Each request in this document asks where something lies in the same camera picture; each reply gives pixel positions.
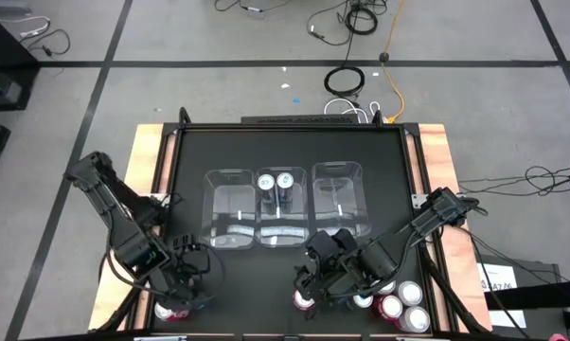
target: white cable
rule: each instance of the white cable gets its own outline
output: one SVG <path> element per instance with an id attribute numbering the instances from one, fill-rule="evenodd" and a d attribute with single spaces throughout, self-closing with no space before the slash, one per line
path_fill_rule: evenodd
<path id="1" fill-rule="evenodd" d="M 348 110 L 346 110 L 344 113 L 342 113 L 342 115 L 343 115 L 343 114 L 348 114 L 348 113 L 351 112 L 351 111 L 352 111 L 352 109 L 348 109 Z M 365 110 L 363 110 L 363 109 L 356 109 L 356 110 L 354 111 L 355 114 L 356 114 L 357 111 L 360 111 L 361 114 L 363 114 L 363 116 L 365 117 L 365 123 L 369 123 L 369 117 L 367 116 L 367 113 L 365 112 Z"/>
<path id="2" fill-rule="evenodd" d="M 363 109 L 360 109 L 360 108 L 355 107 L 354 104 L 352 104 L 352 102 L 349 101 L 349 100 L 347 100 L 347 99 L 332 99 L 332 100 L 330 100 L 327 104 L 325 104 L 325 108 L 323 108 L 323 115 L 326 115 L 326 114 L 327 114 L 327 108 L 330 106 L 330 104 L 332 104 L 332 103 L 334 103 L 334 102 L 336 102 L 336 101 L 342 101 L 342 102 L 344 102 L 344 103 L 346 103 L 346 104 L 348 104 L 348 105 L 350 106 L 350 109 L 346 109 L 346 110 L 344 111 L 344 113 L 341 113 L 342 115 L 343 115 L 343 114 L 347 114 L 347 113 L 349 113 L 349 112 L 351 112 L 351 111 L 354 111 L 354 114 L 357 115 L 357 119 L 359 119 L 359 123 L 362 123 L 362 122 L 361 122 L 361 119 L 359 118 L 359 113 L 361 113 L 361 114 L 363 114 L 363 116 L 365 117 L 365 123 L 369 123 L 369 116 L 367 115 L 367 112 L 366 112 L 365 110 L 363 110 Z M 376 114 L 375 114 L 376 112 L 373 111 L 373 105 L 377 105 L 377 106 L 378 106 L 378 110 L 380 110 L 380 103 L 378 103 L 378 102 L 375 101 L 375 100 L 372 101 L 371 103 L 369 103 L 369 111 L 371 112 L 371 115 L 376 116 Z"/>
<path id="3" fill-rule="evenodd" d="M 376 111 L 373 110 L 373 105 L 374 105 L 374 104 L 377 105 L 377 106 L 378 106 L 378 110 L 380 110 L 380 103 L 378 103 L 377 101 L 374 100 L 374 101 L 372 101 L 371 103 L 369 103 L 369 111 L 371 112 L 371 115 L 372 115 L 372 116 L 376 116 L 376 112 L 378 111 L 378 110 L 376 110 Z"/>
<path id="4" fill-rule="evenodd" d="M 5 19 L 0 19 L 0 22 L 2 23 L 23 23 L 29 20 L 36 20 L 36 19 L 44 19 L 45 20 L 45 25 L 43 25 L 42 27 L 39 28 L 35 28 L 32 29 L 28 32 L 20 32 L 20 37 L 21 38 L 27 38 L 27 37 L 34 37 L 36 35 L 39 35 L 43 30 L 45 30 L 46 28 L 49 27 L 49 18 L 47 18 L 46 16 L 36 16 L 36 17 L 29 17 L 29 18 L 24 18 L 24 19 L 18 19 L 18 20 L 5 20 Z"/>

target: black floor stripe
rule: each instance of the black floor stripe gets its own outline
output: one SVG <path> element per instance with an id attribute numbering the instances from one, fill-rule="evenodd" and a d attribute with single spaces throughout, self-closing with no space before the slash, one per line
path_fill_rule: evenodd
<path id="1" fill-rule="evenodd" d="M 123 28 L 125 27 L 127 16 L 129 15 L 130 8 L 132 7 L 132 1 L 133 0 L 125 0 L 123 4 L 123 9 L 121 10 L 121 14 L 118 17 L 115 32 L 113 33 L 113 38 L 111 39 L 108 51 L 106 52 L 106 57 L 104 59 L 105 64 L 99 71 L 98 80 L 96 81 L 96 85 L 92 91 L 91 98 L 89 99 L 89 104 L 87 105 L 85 116 L 83 117 L 82 123 L 80 125 L 79 133 L 75 139 L 73 150 L 70 153 L 70 157 L 68 158 L 67 168 L 71 165 L 74 165 L 80 159 L 83 146 L 85 145 L 85 139 L 89 134 L 89 129 L 91 127 L 92 120 L 94 119 L 94 115 L 96 114 L 99 99 L 108 77 L 108 72 L 110 70 L 109 61 L 115 57 L 116 47 L 118 45 L 121 34 L 123 33 Z M 49 218 L 47 219 L 47 224 L 45 225 L 45 230 L 43 236 L 41 237 L 41 242 L 39 243 L 35 258 L 32 262 L 32 265 L 30 266 L 27 281 L 25 282 L 24 289 L 20 294 L 15 312 L 13 313 L 13 317 L 9 323 L 6 340 L 16 340 L 20 335 L 20 331 L 22 330 L 25 318 L 27 316 L 28 308 L 30 307 L 30 302 L 32 301 L 33 295 L 37 288 L 37 284 L 39 283 L 39 278 L 41 277 L 41 272 L 43 271 L 47 255 L 49 253 L 49 247 L 54 239 L 54 235 L 56 234 L 56 228 L 58 227 L 58 222 L 60 220 L 60 216 L 62 214 L 62 210 L 64 208 L 69 190 L 70 183 L 62 179 L 60 182 L 60 187 L 58 188 L 56 200 L 54 201 L 54 204 L 49 213 Z"/>
<path id="2" fill-rule="evenodd" d="M 570 87 L 570 65 L 567 64 L 567 58 L 565 54 L 562 52 L 561 45 L 559 44 L 559 40 L 557 36 L 554 34 L 554 30 L 550 23 L 548 22 L 548 18 L 546 18 L 546 14 L 543 12 L 542 5 L 540 4 L 539 0 L 531 0 L 531 5 L 533 9 L 535 9 L 535 13 L 538 15 L 538 19 L 540 20 L 540 24 L 542 24 L 543 32 L 548 38 L 548 42 L 552 46 L 552 50 L 554 51 L 555 56 L 557 56 L 557 60 L 562 63 L 562 73 L 565 75 L 567 79 L 567 83 L 569 83 Z"/>
<path id="3" fill-rule="evenodd" d="M 104 62 L 40 62 L 41 67 L 102 67 Z M 268 60 L 268 61 L 112 61 L 109 67 L 130 68 L 209 68 L 209 67 L 336 67 L 337 60 Z M 348 61 L 357 67 L 379 67 L 378 61 Z M 388 67 L 560 67 L 569 66 L 570 61 L 390 61 Z"/>

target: silver can lid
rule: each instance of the silver can lid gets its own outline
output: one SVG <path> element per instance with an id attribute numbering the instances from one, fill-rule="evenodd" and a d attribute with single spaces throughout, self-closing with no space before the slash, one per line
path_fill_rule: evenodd
<path id="1" fill-rule="evenodd" d="M 415 330 L 415 332 L 425 332 L 430 326 L 430 316 L 428 313 L 420 307 L 409 308 L 406 313 L 409 325 Z"/>
<path id="2" fill-rule="evenodd" d="M 402 314 L 401 300 L 396 296 L 386 296 L 382 300 L 382 311 L 390 317 L 399 317 Z"/>
<path id="3" fill-rule="evenodd" d="M 359 308 L 369 308 L 371 307 L 371 303 L 373 303 L 373 296 L 363 297 L 360 295 L 356 295 L 352 297 L 352 301 L 354 304 L 359 306 Z"/>
<path id="4" fill-rule="evenodd" d="M 294 177 L 289 173 L 281 173 L 276 178 L 276 184 L 280 188 L 290 188 L 294 185 Z"/>
<path id="5" fill-rule="evenodd" d="M 300 292 L 297 290 L 294 293 L 294 301 L 297 306 L 303 309 L 310 308 L 314 305 L 314 299 L 304 299 L 304 297 L 302 297 L 302 294 L 300 294 Z"/>
<path id="6" fill-rule="evenodd" d="M 419 285 L 412 281 L 405 281 L 401 284 L 399 296 L 409 303 L 418 304 L 421 302 L 422 294 Z"/>
<path id="7" fill-rule="evenodd" d="M 397 282 L 395 280 L 391 281 L 390 283 L 384 285 L 382 289 L 378 291 L 378 294 L 385 295 L 392 293 L 395 290 L 395 285 L 397 285 Z"/>
<path id="8" fill-rule="evenodd" d="M 173 315 L 170 309 L 163 308 L 163 306 L 161 306 L 159 303 L 156 303 L 154 305 L 154 313 L 156 314 L 157 317 L 162 319 L 171 317 Z"/>
<path id="9" fill-rule="evenodd" d="M 262 190 L 272 189 L 275 186 L 275 178 L 271 174 L 263 174 L 258 178 L 258 187 Z"/>

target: red can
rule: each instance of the red can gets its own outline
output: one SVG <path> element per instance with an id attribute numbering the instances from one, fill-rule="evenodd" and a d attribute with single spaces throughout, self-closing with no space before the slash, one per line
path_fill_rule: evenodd
<path id="1" fill-rule="evenodd" d="M 304 297 L 302 297 L 302 294 L 300 294 L 300 292 L 298 292 L 297 290 L 294 293 L 294 306 L 301 310 L 301 311 L 307 311 L 308 309 L 312 308 L 312 306 L 314 305 L 314 300 L 313 299 L 304 299 Z"/>
<path id="2" fill-rule="evenodd" d="M 190 311 L 173 311 L 162 307 L 159 303 L 154 305 L 154 314 L 162 321 L 180 321 L 187 318 Z"/>
<path id="3" fill-rule="evenodd" d="M 426 332 L 430 327 L 430 316 L 420 307 L 411 307 L 395 321 L 395 325 L 404 332 Z"/>
<path id="4" fill-rule="evenodd" d="M 377 316 L 387 320 L 396 321 L 402 314 L 402 303 L 394 295 L 382 296 L 375 300 L 373 305 Z"/>

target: wooden board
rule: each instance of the wooden board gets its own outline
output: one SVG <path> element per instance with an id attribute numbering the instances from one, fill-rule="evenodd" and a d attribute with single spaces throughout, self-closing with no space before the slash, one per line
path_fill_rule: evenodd
<path id="1" fill-rule="evenodd" d="M 162 132 L 163 124 L 143 124 L 137 127 L 124 180 L 137 193 L 151 192 Z M 132 279 L 118 263 L 114 262 L 114 264 L 120 275 L 129 280 Z M 129 285 L 121 282 L 113 275 L 105 260 L 88 329 L 96 329 L 103 325 L 118 308 L 130 289 Z"/>
<path id="2" fill-rule="evenodd" d="M 454 163 L 444 126 L 420 124 L 419 127 L 431 187 L 449 187 L 453 191 L 458 191 Z M 138 193 L 149 193 L 151 191 L 162 131 L 162 124 L 143 124 L 137 127 L 125 183 Z M 159 192 L 167 191 L 174 140 L 174 138 L 168 140 Z M 415 157 L 413 139 L 408 139 L 408 144 L 412 171 L 414 178 L 418 179 L 415 181 L 418 186 L 421 182 L 419 181 L 418 160 Z M 446 228 L 442 242 L 452 287 L 476 320 L 491 330 L 490 316 L 483 296 L 470 238 L 461 231 Z M 120 283 L 107 268 L 108 266 L 105 266 L 102 272 L 90 329 L 103 324 L 130 290 L 127 285 Z M 134 323 L 136 328 L 144 328 L 143 321 L 147 304 L 148 296 L 143 293 L 138 301 L 138 314 Z M 444 300 L 439 290 L 436 290 L 436 305 L 441 329 L 449 330 Z M 461 321 L 459 325 L 461 330 L 465 330 Z"/>
<path id="3" fill-rule="evenodd" d="M 457 193 L 459 187 L 445 127 L 442 124 L 420 124 L 419 134 L 431 188 L 448 187 Z M 476 321 L 492 330 L 469 235 L 455 228 L 445 228 L 442 243 L 452 288 Z M 457 324 L 461 331 L 466 331 L 459 318 Z"/>

